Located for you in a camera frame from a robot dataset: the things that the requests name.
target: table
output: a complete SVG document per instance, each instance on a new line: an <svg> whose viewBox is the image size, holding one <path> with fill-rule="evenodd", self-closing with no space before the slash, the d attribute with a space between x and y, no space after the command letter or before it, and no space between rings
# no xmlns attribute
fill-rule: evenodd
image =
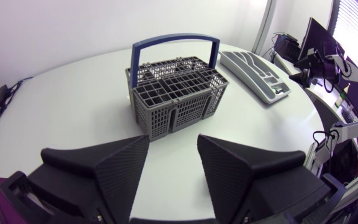
<svg viewBox="0 0 358 224"><path fill-rule="evenodd" d="M140 62L178 56L207 62L210 48L209 42L160 44L143 50ZM225 44L220 50L244 51ZM132 115L124 75L130 62L131 50L122 50L26 81L0 119L0 177L17 170L30 174L41 165L40 150L46 147L76 149L142 134ZM218 61L216 69L230 84L217 112L150 143L131 217L214 217L196 149L199 133L272 151L308 152L312 133L323 130L320 117L306 93L279 68L271 68L292 92L266 105Z"/></svg>

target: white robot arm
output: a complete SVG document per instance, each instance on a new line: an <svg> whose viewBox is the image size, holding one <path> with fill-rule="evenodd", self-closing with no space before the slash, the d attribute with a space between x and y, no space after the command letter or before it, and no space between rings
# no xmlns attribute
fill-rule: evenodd
<svg viewBox="0 0 358 224"><path fill-rule="evenodd" d="M329 55L325 57L329 61L333 61L340 69L337 75L341 78L353 82L358 82L358 68L342 59L339 55ZM323 165L332 156L335 145L345 140L358 138L358 122L345 124L343 122L335 123L330 129L330 135L326 140L326 144L315 155L314 161L318 166Z"/></svg>

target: blue handle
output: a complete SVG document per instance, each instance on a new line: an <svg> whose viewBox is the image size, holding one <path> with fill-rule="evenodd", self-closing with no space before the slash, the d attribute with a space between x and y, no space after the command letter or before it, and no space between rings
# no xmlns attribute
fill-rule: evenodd
<svg viewBox="0 0 358 224"><path fill-rule="evenodd" d="M209 57L209 67L215 68L216 59L218 57L219 43L220 40L208 35L203 34L167 34L158 37L149 38L146 40L134 43L132 46L132 58L131 58L131 78L129 79L129 85L132 88L137 86L137 71L139 67L140 50L150 47L156 44L161 44L173 40L184 40L184 39L199 39L199 40L210 40L212 41L211 56Z"/></svg>

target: monitor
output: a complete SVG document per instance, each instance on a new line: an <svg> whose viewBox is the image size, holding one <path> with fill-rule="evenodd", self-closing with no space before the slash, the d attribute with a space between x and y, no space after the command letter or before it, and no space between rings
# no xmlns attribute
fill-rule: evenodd
<svg viewBox="0 0 358 224"><path fill-rule="evenodd" d="M1 191L27 223L129 223L149 137L74 150L43 149L43 164Z"/></svg>
<svg viewBox="0 0 358 224"><path fill-rule="evenodd" d="M324 204L331 188L303 166L301 151L273 152L204 135L197 148L219 223L321 223L345 191L334 180L338 198Z"/></svg>
<svg viewBox="0 0 358 224"><path fill-rule="evenodd" d="M336 42L334 37L322 25L320 25L315 19L311 17L309 19L306 35L303 38L302 48L298 60L306 57L309 49L318 50L322 56L336 54L335 46L338 46L341 49L342 54L344 53L343 49Z"/></svg>

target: black cable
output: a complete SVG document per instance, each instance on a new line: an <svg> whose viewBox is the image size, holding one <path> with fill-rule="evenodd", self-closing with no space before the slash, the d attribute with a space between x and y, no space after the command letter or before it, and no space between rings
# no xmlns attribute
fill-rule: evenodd
<svg viewBox="0 0 358 224"><path fill-rule="evenodd" d="M331 83L331 90L328 90L327 89L327 86L326 86L326 79L325 77L323 78L324 80L324 88L326 89L327 93L332 93L334 91L334 84Z"/></svg>
<svg viewBox="0 0 358 224"><path fill-rule="evenodd" d="M325 131L315 131L313 133L313 140L317 143L317 149L319 149L320 147L320 143L316 140L316 138L314 137L315 134L324 134L325 136L329 135L328 132L325 132Z"/></svg>
<svg viewBox="0 0 358 224"><path fill-rule="evenodd" d="M5 109L7 108L7 106L9 104L11 104L12 100L13 100L13 97L14 95L16 94L16 92L18 91L18 89L20 88L20 86L22 85L22 83L28 79L31 79L32 77L28 77L28 78L24 78L22 80L19 80L14 86L10 87L8 90L7 90L7 94L5 95L5 100L9 99L9 101L3 105L1 108L0 108L0 117L2 116L2 114L5 112Z"/></svg>
<svg viewBox="0 0 358 224"><path fill-rule="evenodd" d="M274 48L274 46L271 47L271 48L269 48L269 49L262 55L262 57L264 57L264 56L267 54L267 52L269 52L269 50L271 50L272 48Z"/></svg>
<svg viewBox="0 0 358 224"><path fill-rule="evenodd" d="M333 139L335 139L335 135L333 135L332 133L335 132L337 134L337 136L339 137L339 133L336 130L332 130L330 132L326 132L326 131L315 131L313 133L313 139L314 141L317 143L317 149L320 149L321 146L320 143L316 140L316 138L314 137L315 134L324 134L326 136L326 140L325 140L325 145L327 145L327 137L331 136ZM331 142L330 148L329 148L329 160L328 160L328 173L331 173L331 158L332 158L332 149L333 149L333 142Z"/></svg>

